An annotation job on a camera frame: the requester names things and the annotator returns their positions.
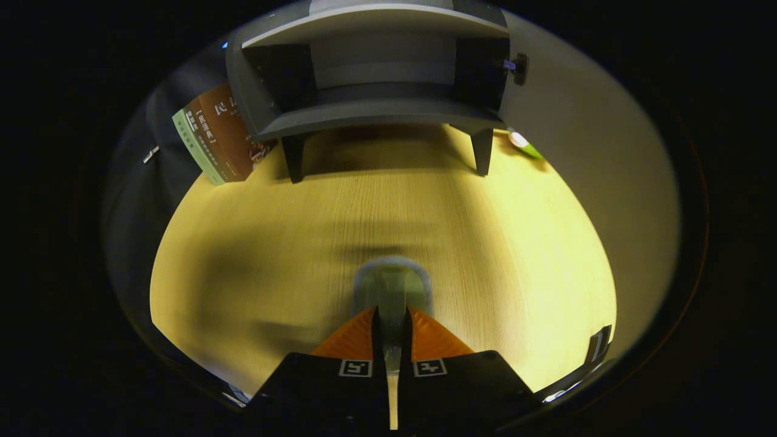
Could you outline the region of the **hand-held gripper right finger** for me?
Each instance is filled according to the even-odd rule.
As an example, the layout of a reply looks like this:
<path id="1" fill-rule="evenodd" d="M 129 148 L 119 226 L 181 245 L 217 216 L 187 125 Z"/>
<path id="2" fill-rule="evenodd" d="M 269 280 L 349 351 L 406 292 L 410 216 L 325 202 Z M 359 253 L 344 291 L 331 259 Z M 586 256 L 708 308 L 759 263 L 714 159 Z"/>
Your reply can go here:
<path id="1" fill-rule="evenodd" d="M 398 379 L 400 436 L 496 436 L 540 407 L 499 352 L 472 351 L 435 318 L 408 307 Z"/>

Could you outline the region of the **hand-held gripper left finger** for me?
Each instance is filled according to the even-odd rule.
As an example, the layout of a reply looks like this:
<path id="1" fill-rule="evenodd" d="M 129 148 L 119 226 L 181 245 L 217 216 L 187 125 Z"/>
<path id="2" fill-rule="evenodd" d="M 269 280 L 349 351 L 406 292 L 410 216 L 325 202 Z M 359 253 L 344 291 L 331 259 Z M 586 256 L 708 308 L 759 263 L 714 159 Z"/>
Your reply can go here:
<path id="1" fill-rule="evenodd" d="M 377 309 L 348 320 L 310 354 L 287 354 L 242 411 L 245 436 L 389 435 Z"/>

